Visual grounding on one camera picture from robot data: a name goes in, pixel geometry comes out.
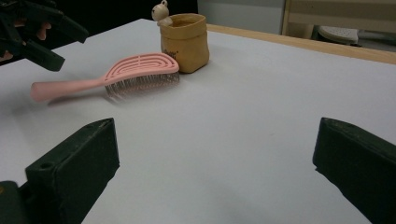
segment brown bag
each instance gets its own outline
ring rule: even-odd
[[[199,14],[177,14],[173,24],[161,27],[161,49],[173,57],[182,73],[193,73],[209,61],[206,17]]]

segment hairbrush handle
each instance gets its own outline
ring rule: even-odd
[[[100,86],[103,86],[103,81],[101,79],[35,82],[30,89],[30,96],[35,101],[42,102]]]

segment hairbrush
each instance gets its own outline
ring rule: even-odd
[[[177,62],[165,53],[155,52],[119,60],[97,79],[35,82],[30,95],[35,101],[42,102],[104,86],[109,97],[122,97],[131,91],[169,86],[178,82]]]

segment dark background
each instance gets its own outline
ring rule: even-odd
[[[90,36],[116,28],[123,24],[139,19],[151,20],[152,8],[161,3],[161,0],[55,0],[57,8],[73,21],[84,26]],[[198,13],[197,0],[168,0],[169,14]],[[36,43],[48,48],[55,49],[74,42],[73,39],[56,29],[47,31],[45,41],[36,37],[23,36],[23,39],[31,38]],[[4,63],[11,63],[21,57],[14,57]]]

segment white table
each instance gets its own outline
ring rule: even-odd
[[[56,49],[58,73],[0,67],[0,180],[21,185],[24,168],[70,134],[114,118],[120,169],[84,223],[368,223],[312,156],[322,117],[396,143],[396,65],[212,32],[208,44],[209,64],[178,86],[120,103],[104,89],[41,104],[29,91],[159,51],[153,21]]]

